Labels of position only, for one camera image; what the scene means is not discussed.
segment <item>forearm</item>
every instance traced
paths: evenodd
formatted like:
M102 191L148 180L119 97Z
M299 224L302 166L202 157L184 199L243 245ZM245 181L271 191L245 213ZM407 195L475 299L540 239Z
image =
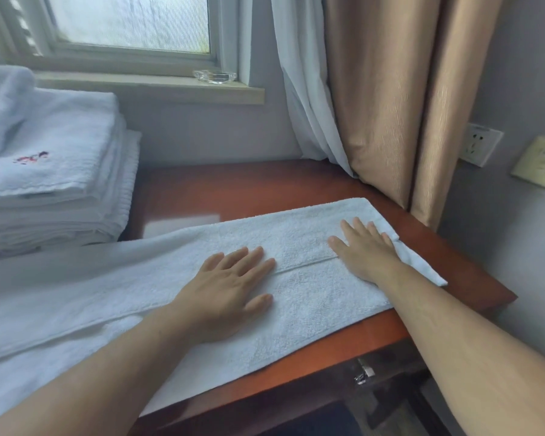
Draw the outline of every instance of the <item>forearm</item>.
M545 434L545 358L407 265L378 282L469 436Z
M189 350L189 337L171 305L157 309L0 417L0 435L125 435Z

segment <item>stack of folded towels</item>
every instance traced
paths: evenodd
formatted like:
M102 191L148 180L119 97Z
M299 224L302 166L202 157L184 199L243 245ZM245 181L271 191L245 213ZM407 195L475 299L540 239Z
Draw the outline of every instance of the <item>stack of folded towels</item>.
M114 94L36 88L28 69L0 66L0 258L116 241L140 136Z

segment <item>finger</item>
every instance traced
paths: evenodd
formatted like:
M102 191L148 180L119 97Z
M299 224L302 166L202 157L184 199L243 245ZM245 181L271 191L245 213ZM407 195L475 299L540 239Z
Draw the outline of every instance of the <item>finger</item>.
M379 238L378 228L375 227L375 223L369 222L367 224L367 231L369 231L373 238Z
M242 276L244 287L247 292L250 292L265 276L273 270L276 265L275 259L263 261L258 266L254 266L246 274Z
M339 237L332 235L327 239L329 247L337 254L338 257L343 257L346 253L348 246Z
M264 249L259 246L248 253L247 256L240 259L237 264L232 266L231 270L239 276L243 276L256 266L263 258Z
M224 258L224 252L218 252L217 254L212 254L210 257L208 257L202 266L200 266L199 272L207 272L214 270L214 268L220 263L220 261Z
M234 252L231 252L227 256L225 256L220 263L218 263L218 266L216 266L216 269L230 269L232 266L234 266L242 257L245 257L248 254L248 248L243 247L240 248Z
M263 293L248 301L246 306L244 306L244 309L242 309L244 323L248 324L249 322L253 322L256 318L268 311L273 303L272 297L273 296L269 293Z
M359 217L353 218L353 227L357 231L357 234L361 236L366 236L370 234L369 231L367 231L367 229L365 228L365 226L363 226L363 223L359 219Z
M352 240L354 240L356 237L359 237L359 234L357 234L357 231L354 230L349 223L347 223L345 220L341 221L341 230L345 234L345 238L351 245Z
M396 248L393 246L393 241L390 239L389 235L386 233L381 233L382 239L384 239L384 242L387 246L392 248L393 250L396 250Z

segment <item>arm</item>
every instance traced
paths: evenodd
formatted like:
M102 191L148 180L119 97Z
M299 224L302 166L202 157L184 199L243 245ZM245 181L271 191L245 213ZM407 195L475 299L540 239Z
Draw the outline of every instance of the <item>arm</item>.
M401 263L373 224L341 225L329 245L388 296L469 436L545 435L545 358Z
M209 257L175 300L0 417L0 436L125 435L187 351L224 339L267 310L249 300L274 267L262 248Z

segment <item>window frame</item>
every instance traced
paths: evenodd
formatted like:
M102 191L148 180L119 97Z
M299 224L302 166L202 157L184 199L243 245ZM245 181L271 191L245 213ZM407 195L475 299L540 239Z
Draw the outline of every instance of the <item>window frame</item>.
M238 0L208 0L210 53L204 55L62 42L45 0L18 2L27 30L10 1L0 0L0 35L11 64L34 70L184 77L193 76L194 70L238 71Z

